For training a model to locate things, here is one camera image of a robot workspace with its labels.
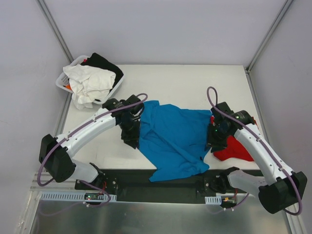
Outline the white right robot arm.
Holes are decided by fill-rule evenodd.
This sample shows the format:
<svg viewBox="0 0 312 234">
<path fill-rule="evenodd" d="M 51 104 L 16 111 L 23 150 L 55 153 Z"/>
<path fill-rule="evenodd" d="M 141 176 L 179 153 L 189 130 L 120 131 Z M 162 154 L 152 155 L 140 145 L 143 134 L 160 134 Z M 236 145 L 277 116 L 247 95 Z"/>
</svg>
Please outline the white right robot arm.
<svg viewBox="0 0 312 234">
<path fill-rule="evenodd" d="M 226 102 L 211 109 L 214 119 L 208 127 L 207 147 L 212 153 L 228 148 L 228 139 L 236 139 L 257 164 L 262 175 L 253 176 L 237 167 L 226 169 L 216 186 L 220 193 L 241 189 L 258 197 L 271 214 L 298 204 L 302 212 L 302 197 L 307 185 L 303 172 L 295 172 L 272 149 L 261 135 L 253 117 L 246 111 L 233 112 Z"/>
</svg>

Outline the black robot base mount plate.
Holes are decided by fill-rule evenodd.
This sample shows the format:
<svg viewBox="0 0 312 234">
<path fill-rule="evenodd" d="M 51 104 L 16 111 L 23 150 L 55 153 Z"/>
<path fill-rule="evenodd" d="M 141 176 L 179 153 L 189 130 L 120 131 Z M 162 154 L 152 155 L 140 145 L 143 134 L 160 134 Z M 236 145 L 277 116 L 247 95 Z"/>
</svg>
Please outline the black robot base mount plate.
<svg viewBox="0 0 312 234">
<path fill-rule="evenodd" d="M 119 202 L 203 204 L 216 192 L 210 185 L 223 170 L 207 170 L 183 179 L 151 182 L 155 170 L 102 169 L 91 185 L 116 195 Z"/>
</svg>

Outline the red t-shirt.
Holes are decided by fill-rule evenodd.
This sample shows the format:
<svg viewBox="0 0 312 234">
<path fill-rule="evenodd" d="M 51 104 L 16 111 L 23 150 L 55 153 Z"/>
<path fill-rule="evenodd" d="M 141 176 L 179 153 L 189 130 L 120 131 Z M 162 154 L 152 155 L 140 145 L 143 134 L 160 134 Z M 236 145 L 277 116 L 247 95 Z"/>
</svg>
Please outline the red t-shirt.
<svg viewBox="0 0 312 234">
<path fill-rule="evenodd" d="M 211 151 L 215 158 L 225 161 L 229 158 L 237 158 L 248 162 L 254 162 L 251 155 L 233 136 L 227 138 L 227 148 L 220 151 Z"/>
</svg>

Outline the blue t-shirt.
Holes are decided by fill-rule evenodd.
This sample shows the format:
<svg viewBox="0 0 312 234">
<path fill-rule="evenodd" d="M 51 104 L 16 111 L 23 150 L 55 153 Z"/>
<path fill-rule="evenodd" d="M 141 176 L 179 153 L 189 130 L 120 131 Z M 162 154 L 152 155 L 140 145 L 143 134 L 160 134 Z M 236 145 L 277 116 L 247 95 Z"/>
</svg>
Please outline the blue t-shirt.
<svg viewBox="0 0 312 234">
<path fill-rule="evenodd" d="M 180 109 L 157 100 L 144 103 L 140 118 L 140 152 L 156 167 L 151 182 L 188 178 L 206 172 L 204 158 L 209 110 Z"/>
</svg>

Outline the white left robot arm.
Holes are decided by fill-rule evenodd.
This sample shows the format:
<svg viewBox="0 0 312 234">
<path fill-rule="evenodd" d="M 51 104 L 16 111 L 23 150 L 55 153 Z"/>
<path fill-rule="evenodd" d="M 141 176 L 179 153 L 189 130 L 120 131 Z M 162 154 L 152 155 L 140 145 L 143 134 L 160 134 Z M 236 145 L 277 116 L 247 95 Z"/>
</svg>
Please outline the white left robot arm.
<svg viewBox="0 0 312 234">
<path fill-rule="evenodd" d="M 43 187 L 51 181 L 57 183 L 75 179 L 99 189 L 106 176 L 94 163 L 74 160 L 75 154 L 103 132 L 119 126 L 121 140 L 128 146 L 139 148 L 140 117 L 144 101 L 139 95 L 128 99 L 108 99 L 101 108 L 78 127 L 58 136 L 47 134 L 41 140 L 37 183 Z"/>
</svg>

